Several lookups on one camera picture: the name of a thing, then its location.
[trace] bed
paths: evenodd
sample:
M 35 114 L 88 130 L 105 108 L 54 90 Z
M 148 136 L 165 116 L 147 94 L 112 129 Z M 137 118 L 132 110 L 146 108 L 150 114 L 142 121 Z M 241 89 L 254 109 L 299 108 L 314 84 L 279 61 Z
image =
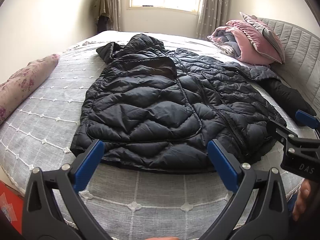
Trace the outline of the bed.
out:
M 111 41 L 126 44 L 135 34 L 106 31 L 62 52 L 49 78 L 0 126 L 0 165 L 22 193 L 34 167 L 54 170 L 75 159 L 69 147 L 80 124 L 85 93 L 106 66 L 96 49 Z M 179 47 L 223 62 L 238 62 L 208 41 L 147 35 L 163 41 L 167 49 Z M 289 129 L 299 137 L 316 138 L 310 128 L 298 127 L 261 87 L 254 83 L 252 86 L 276 108 Z M 277 167 L 289 199 L 302 178 L 280 168 L 282 154 L 282 145 L 277 142 L 254 168 Z M 237 227 L 249 215 L 256 193 L 252 193 Z M 164 235 L 186 240 L 199 238 L 218 217 L 231 194 L 217 173 L 154 174 L 105 164 L 98 166 L 87 189 L 80 192 L 89 211 L 113 238 L 129 240 Z M 65 221 L 75 226 L 59 192 L 55 196 Z

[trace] wall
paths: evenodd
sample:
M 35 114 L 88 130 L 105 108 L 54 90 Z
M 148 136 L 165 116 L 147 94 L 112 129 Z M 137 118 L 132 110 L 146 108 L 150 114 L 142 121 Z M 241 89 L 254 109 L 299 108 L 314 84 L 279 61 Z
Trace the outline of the wall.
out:
M 164 33 L 194 38 L 197 16 L 188 12 L 162 8 L 128 9 L 121 0 L 121 30 L 124 32 Z
M 93 0 L 5 0 L 0 7 L 0 83 L 28 62 L 95 35 Z
M 242 19 L 239 11 L 289 22 L 320 37 L 320 27 L 304 0 L 230 0 L 228 19 Z

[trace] screw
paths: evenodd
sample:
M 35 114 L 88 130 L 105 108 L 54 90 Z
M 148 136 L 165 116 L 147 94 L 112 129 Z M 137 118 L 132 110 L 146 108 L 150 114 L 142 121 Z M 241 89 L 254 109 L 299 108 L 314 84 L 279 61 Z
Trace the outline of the screw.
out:
M 249 170 L 251 168 L 251 165 L 249 163 L 242 163 L 242 168 L 244 168 L 245 170 Z
M 274 174 L 278 174 L 279 170 L 277 168 L 272 168 L 271 171 L 274 173 Z
M 66 164 L 63 164 L 62 166 L 61 166 L 61 169 L 62 170 L 64 170 L 64 171 L 67 171 L 67 170 L 69 170 L 70 169 L 70 164 L 69 163 L 66 163 Z
M 33 170 L 32 170 L 32 173 L 36 174 L 40 171 L 40 168 L 39 167 L 35 167 Z

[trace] quilted gray headboard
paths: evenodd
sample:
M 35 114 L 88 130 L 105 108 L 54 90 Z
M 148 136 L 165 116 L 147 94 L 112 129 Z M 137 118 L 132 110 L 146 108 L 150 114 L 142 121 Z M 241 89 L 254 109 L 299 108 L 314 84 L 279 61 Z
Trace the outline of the quilted gray headboard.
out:
M 291 23 L 258 18 L 279 36 L 284 46 L 285 64 L 272 70 L 297 89 L 320 116 L 320 38 Z

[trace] red box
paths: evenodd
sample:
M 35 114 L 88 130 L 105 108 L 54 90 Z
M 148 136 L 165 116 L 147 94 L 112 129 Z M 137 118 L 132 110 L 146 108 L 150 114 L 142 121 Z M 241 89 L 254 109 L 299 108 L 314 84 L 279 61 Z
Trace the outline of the red box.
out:
M 22 233 L 23 196 L 0 180 L 0 208 L 14 228 Z

